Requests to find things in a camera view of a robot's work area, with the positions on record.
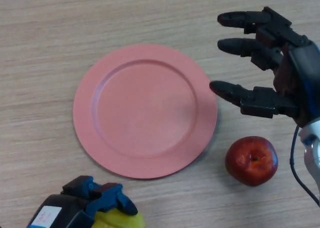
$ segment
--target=robotic hand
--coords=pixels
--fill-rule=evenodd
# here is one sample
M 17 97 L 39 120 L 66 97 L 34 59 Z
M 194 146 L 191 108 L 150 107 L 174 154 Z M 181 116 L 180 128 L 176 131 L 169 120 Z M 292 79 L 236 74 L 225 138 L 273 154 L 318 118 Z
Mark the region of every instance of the robotic hand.
M 251 57 L 251 62 L 263 71 L 272 70 L 275 90 L 267 87 L 247 90 L 225 81 L 212 81 L 211 90 L 240 107 L 244 115 L 292 118 L 297 124 L 295 137 L 301 128 L 304 163 L 320 192 L 320 51 L 317 45 L 305 35 L 294 32 L 290 27 L 292 23 L 269 7 L 262 11 L 222 13 L 217 21 L 224 27 L 242 28 L 244 34 L 255 33 L 255 39 L 219 40 L 218 48 L 233 55 Z M 319 205 L 319 199 L 303 183 L 301 185 Z

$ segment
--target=black robotic finger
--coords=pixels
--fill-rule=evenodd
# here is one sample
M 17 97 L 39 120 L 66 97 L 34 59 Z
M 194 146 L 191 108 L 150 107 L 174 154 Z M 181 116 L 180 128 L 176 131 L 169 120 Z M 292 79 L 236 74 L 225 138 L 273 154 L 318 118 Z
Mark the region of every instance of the black robotic finger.
M 224 27 L 243 28 L 245 34 L 255 33 L 260 25 L 271 21 L 271 15 L 264 11 L 232 11 L 218 15 L 217 21 Z
M 261 70 L 276 70 L 283 56 L 278 47 L 267 48 L 262 43 L 250 38 L 229 38 L 218 41 L 217 46 L 223 52 L 251 57 L 251 62 Z
M 263 118 L 272 118 L 274 115 L 296 118 L 299 115 L 299 108 L 294 100 L 280 96 L 272 88 L 256 86 L 253 90 L 248 90 L 239 84 L 218 80 L 210 82 L 210 89 L 219 97 L 240 107 L 243 115 Z

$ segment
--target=wood grain surface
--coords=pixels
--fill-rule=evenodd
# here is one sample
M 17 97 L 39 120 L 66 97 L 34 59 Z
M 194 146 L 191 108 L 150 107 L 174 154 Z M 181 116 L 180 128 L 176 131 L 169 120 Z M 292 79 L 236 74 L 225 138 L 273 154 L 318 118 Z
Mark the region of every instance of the wood grain surface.
M 182 171 L 156 180 L 118 177 L 90 159 L 78 142 L 73 99 L 88 69 L 126 45 L 154 43 L 194 59 L 211 80 L 273 85 L 273 74 L 249 58 L 218 50 L 222 38 L 244 37 L 217 15 L 264 6 L 320 43 L 319 0 L 0 0 L 0 226 L 25 228 L 39 205 L 79 175 L 119 182 L 148 228 L 318 228 L 319 208 L 289 166 L 293 120 L 241 115 L 218 98 L 210 147 Z M 266 184 L 250 188 L 224 168 L 229 146 L 244 136 L 275 146 L 279 167 Z M 296 169 L 317 195 L 296 148 Z

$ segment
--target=pink plate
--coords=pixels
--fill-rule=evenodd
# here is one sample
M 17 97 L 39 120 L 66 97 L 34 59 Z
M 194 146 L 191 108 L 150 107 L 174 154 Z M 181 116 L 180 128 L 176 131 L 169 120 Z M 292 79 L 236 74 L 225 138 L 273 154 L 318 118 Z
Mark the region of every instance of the pink plate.
M 81 81 L 73 122 L 83 148 L 116 174 L 159 178 L 194 161 L 209 143 L 217 102 L 203 70 L 156 44 L 126 46 Z

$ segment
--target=yellow object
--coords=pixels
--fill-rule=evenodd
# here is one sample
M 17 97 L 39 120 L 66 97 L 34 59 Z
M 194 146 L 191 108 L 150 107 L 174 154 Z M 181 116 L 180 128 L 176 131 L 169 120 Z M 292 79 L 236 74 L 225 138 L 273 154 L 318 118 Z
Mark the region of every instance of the yellow object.
M 92 228 L 146 228 L 143 215 L 127 215 L 116 208 L 105 212 L 98 211 Z

